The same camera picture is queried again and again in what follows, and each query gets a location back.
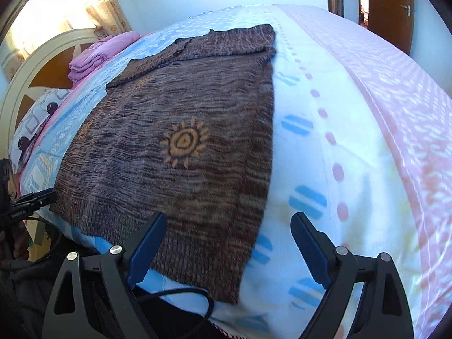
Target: wooden headboard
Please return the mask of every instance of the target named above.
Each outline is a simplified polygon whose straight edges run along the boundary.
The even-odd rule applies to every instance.
[[[97,39],[94,28],[70,30],[38,47],[24,61],[0,101],[0,158],[8,158],[17,126],[45,87],[72,88],[67,78],[69,62]]]

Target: pink folded cloth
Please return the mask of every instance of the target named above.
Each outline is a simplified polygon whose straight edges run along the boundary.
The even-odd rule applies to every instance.
[[[136,42],[140,38],[140,34],[135,31],[122,33],[113,37],[108,42],[105,42],[100,47],[96,48],[91,55],[87,57],[87,61],[95,61],[98,58],[108,60],[109,58],[117,55],[119,52],[126,49],[132,43]]]
[[[80,80],[88,76],[106,60],[117,55],[139,38],[139,33],[130,31],[109,38],[108,40],[104,38],[104,42],[101,42],[100,40],[97,41],[69,64],[71,72],[67,77],[74,83],[74,85],[76,85]]]
[[[83,71],[89,69],[91,66],[94,66],[94,68],[102,65],[105,62],[105,60],[103,58],[98,58],[95,61],[91,61],[88,62],[86,65],[82,66],[82,67],[77,67],[77,66],[70,66],[69,68],[71,69],[71,71],[75,71],[77,73],[82,73]]]
[[[71,70],[71,72],[69,73],[69,75],[67,77],[75,84],[77,81],[82,80],[85,76],[88,76],[90,73],[92,73],[96,69],[97,69],[97,66],[91,65],[89,68],[87,68],[85,71],[82,71],[82,72],[77,72],[77,71]]]
[[[80,55],[78,55],[76,58],[74,58],[74,60],[69,62],[69,68],[70,69],[82,68],[82,67],[86,66],[87,62],[85,62],[85,61],[88,58],[88,56],[90,56],[96,48],[100,47],[102,44],[104,44],[105,42],[109,41],[112,38],[113,38],[113,36],[108,36],[108,37],[98,40],[97,42],[94,42],[90,47],[85,49]]]

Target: bedsheet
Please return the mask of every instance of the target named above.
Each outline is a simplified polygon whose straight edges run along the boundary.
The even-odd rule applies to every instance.
[[[452,270],[451,103],[408,56],[323,10],[236,6],[141,38],[92,73],[58,109],[21,174],[22,193],[53,185],[78,128],[129,60],[211,28],[265,23],[277,33],[270,190],[239,304],[217,302],[212,321],[231,335],[251,339],[299,337],[324,293],[290,234],[290,217],[301,210],[336,245],[360,255],[390,253],[406,290],[415,336],[428,337],[452,302],[447,282]],[[48,208],[41,214],[76,242],[101,253],[111,246],[82,235]],[[155,292],[182,285],[149,270],[140,286]],[[356,287],[337,339],[350,327],[359,295]],[[207,309],[194,294],[166,300],[200,314]]]

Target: blue stripe pattern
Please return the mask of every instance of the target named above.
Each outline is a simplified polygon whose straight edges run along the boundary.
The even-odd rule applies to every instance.
[[[264,255],[262,252],[256,249],[254,249],[251,253],[251,258],[252,260],[256,260],[262,265],[268,264],[268,262],[270,261],[270,258],[267,255]]]
[[[300,289],[295,288],[294,286],[290,288],[289,294],[303,302],[306,302],[307,304],[313,307],[317,307],[320,304],[320,299],[314,297],[313,295],[307,292],[301,291]]]
[[[262,331],[264,333],[270,332],[270,328],[268,327],[268,324],[265,322],[262,316],[252,316],[236,319],[236,325],[256,331]]]
[[[306,196],[308,199],[311,199],[312,201],[316,202],[319,205],[322,205],[323,207],[326,207],[326,197],[317,191],[314,191],[312,188],[309,188],[308,186],[298,186],[295,191],[297,193],[302,194]]]
[[[302,129],[301,127],[292,125],[291,123],[282,121],[281,122],[284,129],[289,130],[295,134],[301,135],[301,136],[308,136],[310,132],[308,130]]]
[[[299,210],[300,212],[304,212],[310,218],[319,219],[323,215],[321,211],[317,210],[316,208],[313,208],[311,205],[308,205],[298,199],[295,199],[292,196],[289,197],[289,205],[292,208]]]
[[[309,129],[313,129],[314,128],[314,123],[311,121],[308,121],[304,118],[298,117],[298,116],[294,116],[294,115],[287,115],[284,116],[284,118],[288,121],[292,121],[292,122],[296,122],[299,123],[300,125],[307,127]]]
[[[312,289],[313,291],[317,291],[318,293],[325,293],[324,287],[321,284],[314,282],[312,278],[303,278],[298,281],[298,283]]]
[[[260,244],[263,248],[265,248],[265,249],[267,249],[267,250],[269,250],[269,251],[273,251],[273,245],[272,245],[272,243],[271,243],[270,240],[269,240],[267,237],[265,237],[263,234],[260,234],[260,235],[257,237],[256,243],[257,243],[257,244]]]
[[[290,302],[292,306],[294,306],[295,308],[299,309],[299,310],[305,310],[306,308],[301,307],[300,305],[297,305],[295,302]]]
[[[300,78],[297,78],[296,76],[284,75],[281,71],[274,74],[274,77],[286,83],[289,87],[294,87],[297,82],[300,81]]]

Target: knitted sweater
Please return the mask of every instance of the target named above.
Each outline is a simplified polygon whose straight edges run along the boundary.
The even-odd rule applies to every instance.
[[[236,303],[270,182],[274,37],[210,31],[132,60],[69,146],[51,210],[113,244],[164,212],[152,268]]]

